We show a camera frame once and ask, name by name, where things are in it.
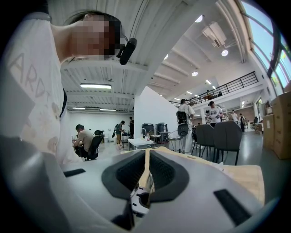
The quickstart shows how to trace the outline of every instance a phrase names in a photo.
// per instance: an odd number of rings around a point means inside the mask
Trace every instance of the large window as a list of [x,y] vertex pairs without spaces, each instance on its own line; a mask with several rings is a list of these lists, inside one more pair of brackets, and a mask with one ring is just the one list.
[[282,88],[286,87],[291,79],[289,46],[266,14],[246,2],[241,3],[242,14],[248,21],[252,51],[265,67],[276,94],[280,95],[283,93]]

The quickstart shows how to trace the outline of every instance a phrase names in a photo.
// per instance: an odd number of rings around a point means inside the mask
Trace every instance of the man in white shirt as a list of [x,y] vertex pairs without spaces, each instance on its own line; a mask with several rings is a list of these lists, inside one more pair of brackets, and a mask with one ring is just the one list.
[[237,123],[237,114],[234,110],[231,111],[231,118],[235,123]]
[[216,123],[221,122],[220,117],[223,117],[222,109],[218,106],[215,106],[213,101],[210,101],[210,111],[209,111],[209,119],[212,127],[215,127]]
[[185,153],[190,153],[191,146],[192,146],[192,126],[194,125],[194,110],[191,106],[186,104],[186,100],[181,100],[181,106],[179,107],[178,111],[184,111],[187,115],[187,124],[188,124],[188,133],[182,139],[183,147],[185,149]]

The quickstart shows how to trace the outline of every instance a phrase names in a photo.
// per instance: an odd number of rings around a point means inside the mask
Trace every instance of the desk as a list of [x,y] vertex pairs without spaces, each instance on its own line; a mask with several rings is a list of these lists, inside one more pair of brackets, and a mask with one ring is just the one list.
[[[165,147],[159,147],[157,149],[145,149],[145,171],[142,174],[139,183],[142,187],[147,187],[148,180],[150,176],[149,164],[150,164],[150,150],[158,150],[162,152],[166,152],[169,154],[177,155],[188,159],[190,161],[202,162],[208,164],[210,166],[217,164],[213,164],[210,161],[205,159],[188,156],[185,154],[180,154],[174,151],[171,151]],[[251,192],[263,205],[265,204],[265,188],[264,188],[264,180],[261,168],[257,165],[243,165],[243,166],[230,166],[230,165],[222,165],[222,168],[227,171],[228,174],[231,175],[231,178],[238,182],[241,186],[246,188],[249,192]]]
[[138,146],[152,145],[154,142],[152,140],[141,140],[140,138],[128,139],[128,150],[130,150],[130,144],[133,145],[135,150]]

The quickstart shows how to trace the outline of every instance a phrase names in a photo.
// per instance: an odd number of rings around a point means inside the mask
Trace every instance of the white shirt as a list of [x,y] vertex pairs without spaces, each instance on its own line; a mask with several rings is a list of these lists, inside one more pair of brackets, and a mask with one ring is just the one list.
[[222,109],[218,106],[215,106],[214,108],[211,108],[209,110],[209,115],[211,119],[211,123],[218,123],[221,122],[220,120],[220,114],[222,113]]
[[7,98],[18,101],[5,111],[14,124],[5,126],[11,130],[6,135],[53,154],[59,164],[82,161],[73,151],[66,109],[60,118],[64,93],[50,22],[24,20],[6,48],[4,63],[12,80],[2,88],[14,86],[16,91]]
[[237,114],[236,113],[231,113],[231,117],[232,117],[232,119],[233,119],[233,121],[237,121]]
[[187,123],[188,123],[188,125],[192,125],[190,116],[192,114],[195,114],[195,111],[193,110],[193,108],[190,105],[182,104],[179,107],[178,111],[184,111],[186,113],[186,115],[187,115]]

